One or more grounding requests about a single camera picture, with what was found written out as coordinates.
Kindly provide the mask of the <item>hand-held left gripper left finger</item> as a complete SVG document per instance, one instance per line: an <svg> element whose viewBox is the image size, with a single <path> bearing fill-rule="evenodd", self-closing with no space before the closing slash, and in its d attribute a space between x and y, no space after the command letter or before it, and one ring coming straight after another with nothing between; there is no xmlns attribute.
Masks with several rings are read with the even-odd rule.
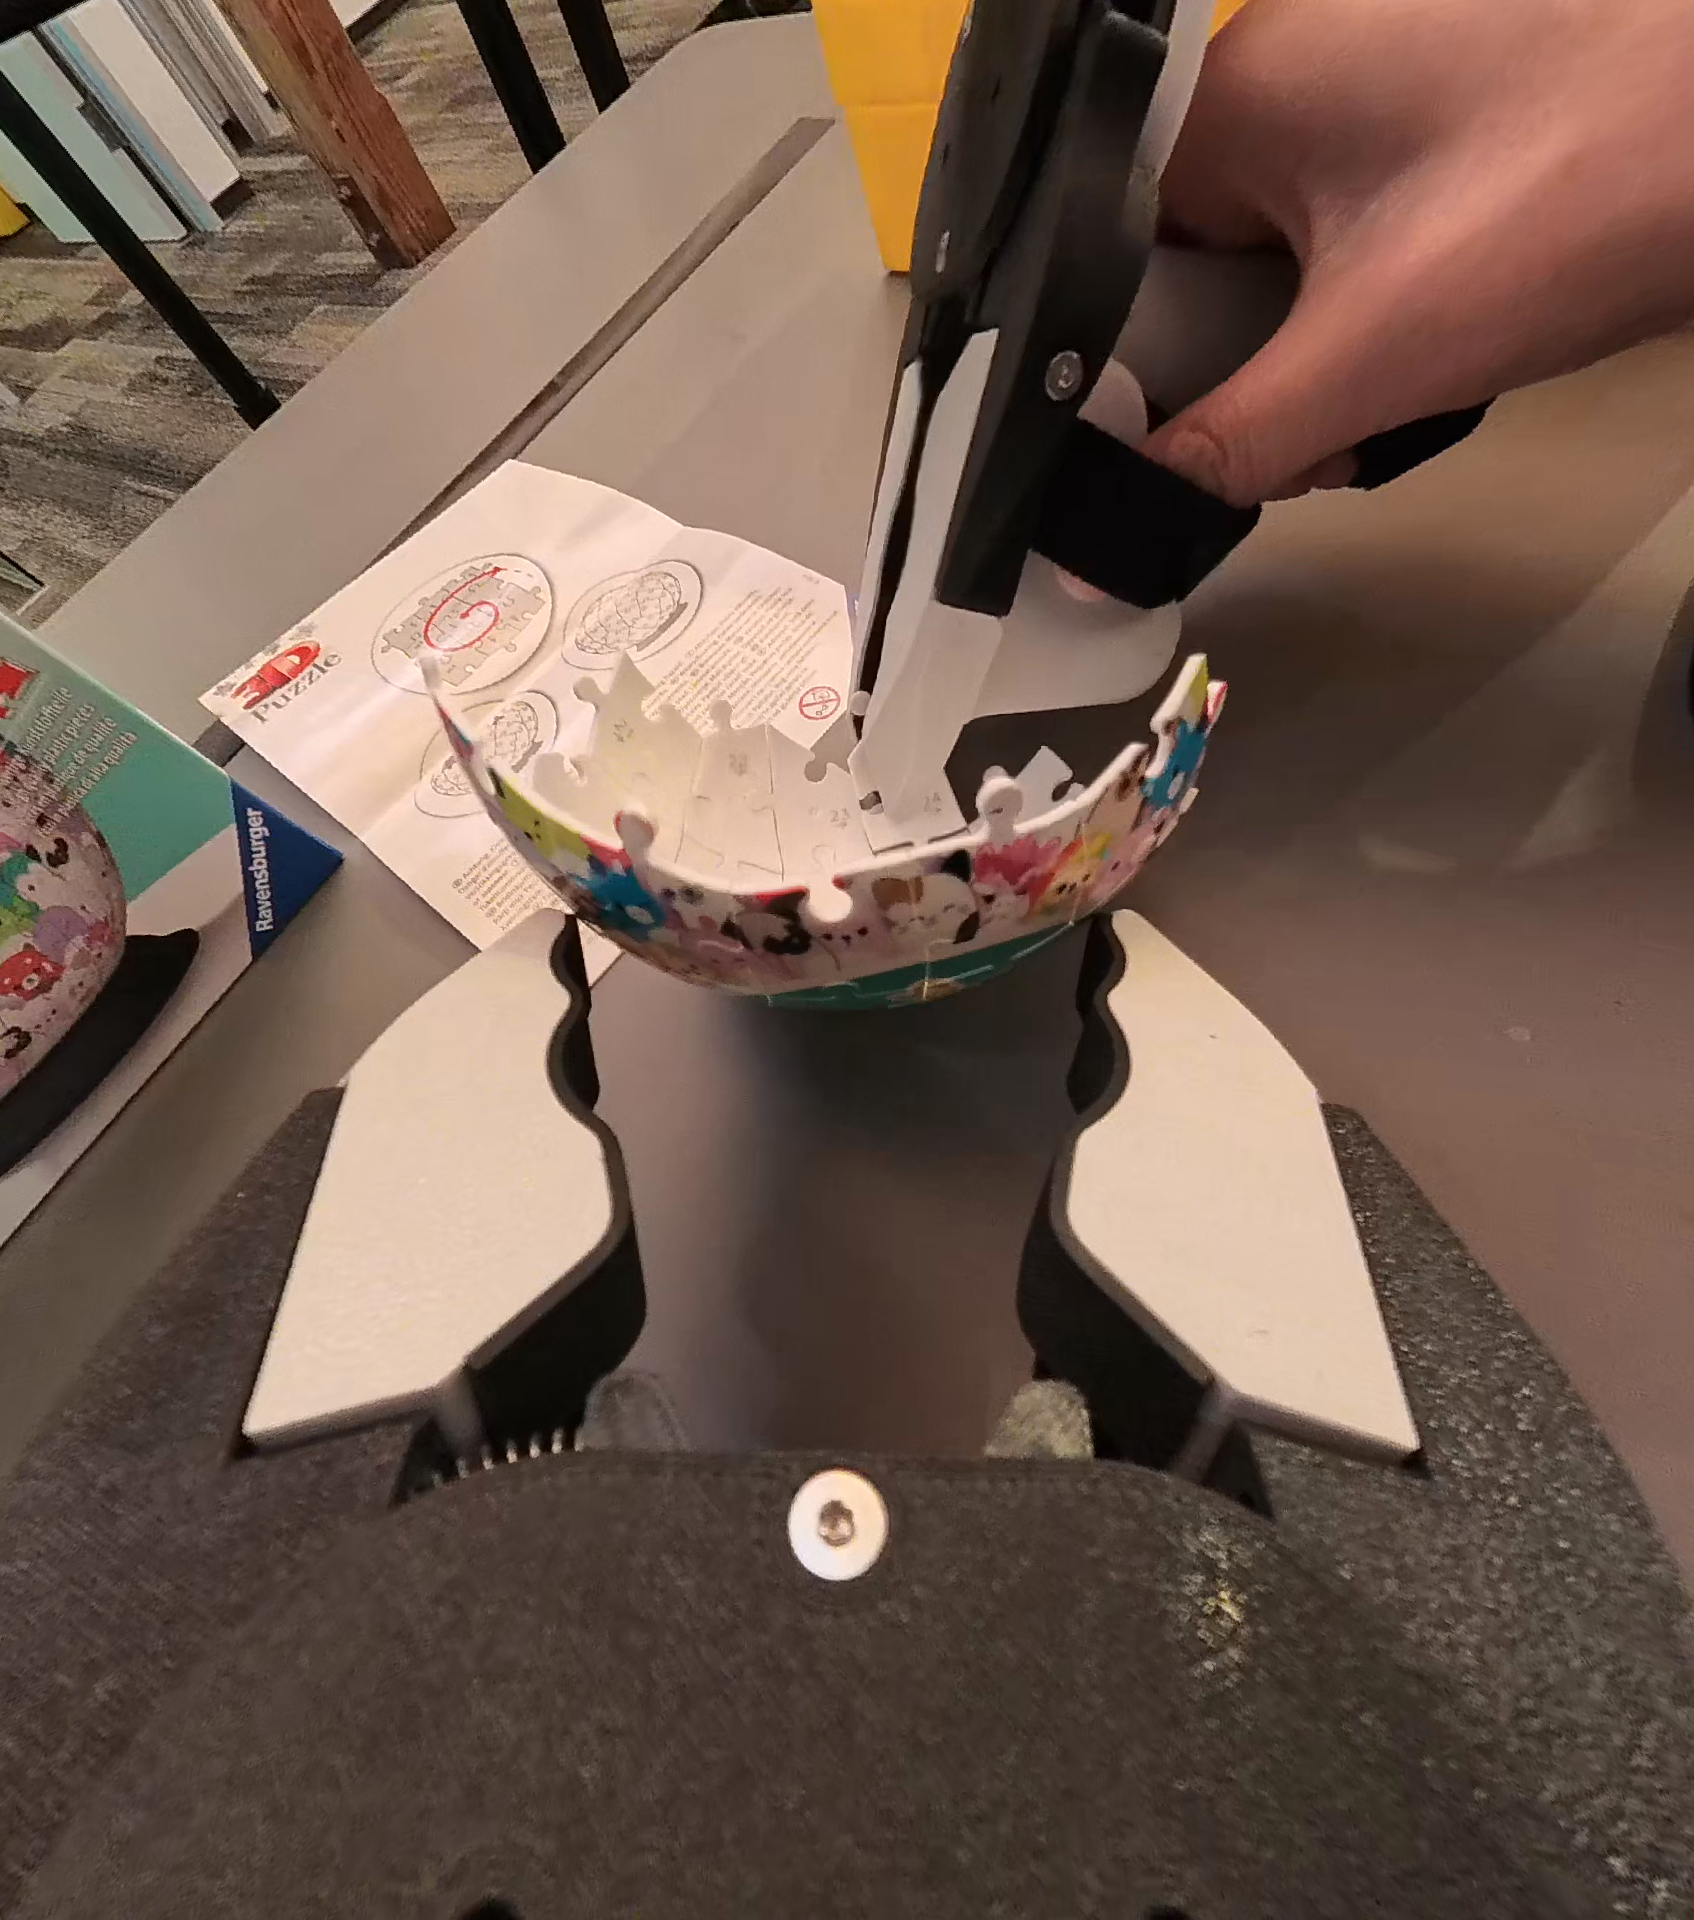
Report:
<svg viewBox="0 0 1694 1920"><path fill-rule="evenodd" d="M252 1448L407 1415L487 1449L503 1415L481 1373L635 1249L590 1080L604 950L572 916L533 916L355 1059L244 1405Z"/></svg>

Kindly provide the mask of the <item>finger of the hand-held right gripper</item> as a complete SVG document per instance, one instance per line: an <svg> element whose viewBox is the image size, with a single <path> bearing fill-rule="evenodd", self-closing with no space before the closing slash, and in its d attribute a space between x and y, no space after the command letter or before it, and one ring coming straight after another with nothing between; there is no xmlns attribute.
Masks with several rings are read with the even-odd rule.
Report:
<svg viewBox="0 0 1694 1920"><path fill-rule="evenodd" d="M908 555L873 702L856 722L856 784L883 811L957 810L949 759L1000 646L1000 594L977 574L968 528L998 347L998 327L968 336L932 388Z"/></svg>
<svg viewBox="0 0 1694 1920"><path fill-rule="evenodd" d="M873 706L887 625L908 563L919 468L932 410L930 362L927 354L914 354L898 371L883 442L883 466L869 539L853 601L855 691L849 711L855 722L865 722Z"/></svg>

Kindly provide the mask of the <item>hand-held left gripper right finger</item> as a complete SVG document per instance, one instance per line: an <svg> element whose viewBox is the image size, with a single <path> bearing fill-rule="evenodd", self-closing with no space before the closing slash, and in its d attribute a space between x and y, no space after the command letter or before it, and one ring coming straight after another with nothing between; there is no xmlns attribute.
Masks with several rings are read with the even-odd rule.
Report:
<svg viewBox="0 0 1694 1920"><path fill-rule="evenodd" d="M1214 1473L1263 1431L1409 1463L1421 1431L1307 1072L1131 909L1091 921L1077 1010L1022 1328L1100 1453Z"/></svg>

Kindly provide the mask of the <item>assembled white puzzle section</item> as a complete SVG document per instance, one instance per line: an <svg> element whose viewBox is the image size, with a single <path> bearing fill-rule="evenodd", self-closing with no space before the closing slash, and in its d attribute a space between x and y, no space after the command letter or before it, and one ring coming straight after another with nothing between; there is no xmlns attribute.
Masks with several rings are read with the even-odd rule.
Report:
<svg viewBox="0 0 1694 1920"><path fill-rule="evenodd" d="M585 928L675 980L827 1010L954 996L1108 907L1194 805L1229 691L1197 653L1094 779L1042 747L989 771L972 816L934 794L927 835L883 843L847 766L727 702L707 730L648 709L628 658L576 684L574 751L424 676L476 800Z"/></svg>

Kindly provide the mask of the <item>colourful puzzle box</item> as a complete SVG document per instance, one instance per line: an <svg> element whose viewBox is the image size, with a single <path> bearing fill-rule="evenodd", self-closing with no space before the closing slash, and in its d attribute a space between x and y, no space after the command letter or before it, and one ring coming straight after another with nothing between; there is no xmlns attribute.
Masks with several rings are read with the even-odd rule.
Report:
<svg viewBox="0 0 1694 1920"><path fill-rule="evenodd" d="M338 868L0 607L0 1249Z"/></svg>

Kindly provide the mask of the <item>person's right hand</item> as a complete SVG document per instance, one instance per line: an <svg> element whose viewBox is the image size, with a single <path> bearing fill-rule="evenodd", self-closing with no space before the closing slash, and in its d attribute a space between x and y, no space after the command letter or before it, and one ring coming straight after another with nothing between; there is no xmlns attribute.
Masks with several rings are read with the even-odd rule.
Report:
<svg viewBox="0 0 1694 1920"><path fill-rule="evenodd" d="M1246 3L1159 205L1301 278L1148 455L1238 507L1346 486L1380 432L1694 323L1694 2Z"/></svg>

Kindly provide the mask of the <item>yellow storage bin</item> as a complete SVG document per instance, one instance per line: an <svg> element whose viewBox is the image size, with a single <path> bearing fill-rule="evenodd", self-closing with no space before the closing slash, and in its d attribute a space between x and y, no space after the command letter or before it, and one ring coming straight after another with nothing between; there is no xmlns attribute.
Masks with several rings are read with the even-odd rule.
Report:
<svg viewBox="0 0 1694 1920"><path fill-rule="evenodd" d="M883 266L904 275L967 2L814 2Z"/></svg>

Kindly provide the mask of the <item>white instruction leaflet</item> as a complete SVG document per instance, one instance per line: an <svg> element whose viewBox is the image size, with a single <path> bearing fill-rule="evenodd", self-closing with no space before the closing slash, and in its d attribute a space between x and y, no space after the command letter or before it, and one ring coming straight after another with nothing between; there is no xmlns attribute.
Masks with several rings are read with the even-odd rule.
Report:
<svg viewBox="0 0 1694 1920"><path fill-rule="evenodd" d="M229 669L202 708L282 771L476 948L554 906L485 810L428 688L494 723L512 778L579 756L574 684L633 659L647 711L812 744L849 693L847 589L587 477L507 461Z"/></svg>

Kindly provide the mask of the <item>wooden post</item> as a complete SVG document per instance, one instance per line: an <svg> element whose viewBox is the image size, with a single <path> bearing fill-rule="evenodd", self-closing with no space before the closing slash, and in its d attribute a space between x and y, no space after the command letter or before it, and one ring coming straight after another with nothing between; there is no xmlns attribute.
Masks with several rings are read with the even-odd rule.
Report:
<svg viewBox="0 0 1694 1920"><path fill-rule="evenodd" d="M403 271L438 251L451 209L333 2L216 7L377 263Z"/></svg>

